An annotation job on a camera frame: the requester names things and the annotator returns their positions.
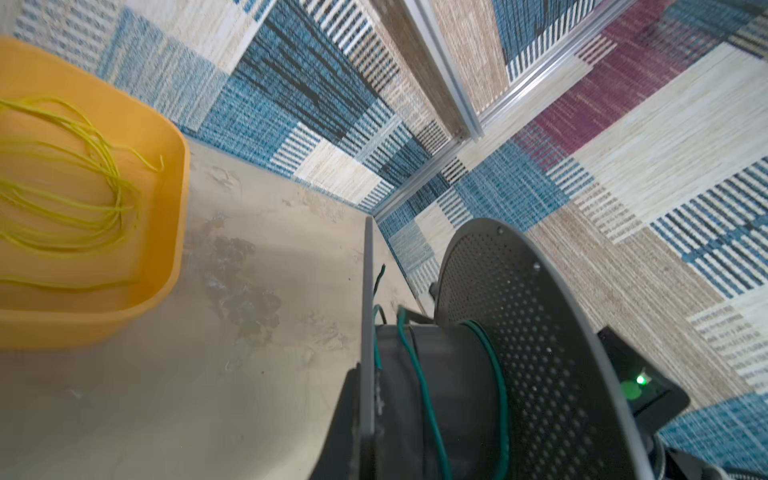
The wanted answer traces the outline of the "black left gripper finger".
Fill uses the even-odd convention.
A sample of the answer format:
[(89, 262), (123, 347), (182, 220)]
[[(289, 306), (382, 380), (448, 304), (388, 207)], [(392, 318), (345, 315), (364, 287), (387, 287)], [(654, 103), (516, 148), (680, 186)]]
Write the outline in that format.
[(310, 480), (358, 480), (361, 476), (360, 372), (344, 379), (331, 423)]

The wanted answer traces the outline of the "grey perforated cable spool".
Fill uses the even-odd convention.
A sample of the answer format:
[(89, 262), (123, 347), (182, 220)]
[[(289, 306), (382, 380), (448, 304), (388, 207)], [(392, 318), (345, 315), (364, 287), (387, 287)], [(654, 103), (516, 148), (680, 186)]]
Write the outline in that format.
[(521, 232), (464, 224), (435, 311), (376, 322), (363, 286), (359, 479), (650, 479), (617, 375)]

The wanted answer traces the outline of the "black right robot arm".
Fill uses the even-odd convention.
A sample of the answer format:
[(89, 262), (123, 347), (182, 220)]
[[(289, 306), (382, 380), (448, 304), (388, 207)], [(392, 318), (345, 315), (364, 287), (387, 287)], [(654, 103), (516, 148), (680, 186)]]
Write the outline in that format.
[(597, 336), (620, 382), (621, 390), (652, 471), (658, 479), (765, 479), (759, 470), (717, 466), (692, 454), (664, 444), (662, 427), (690, 404), (688, 394), (615, 330), (606, 326)]

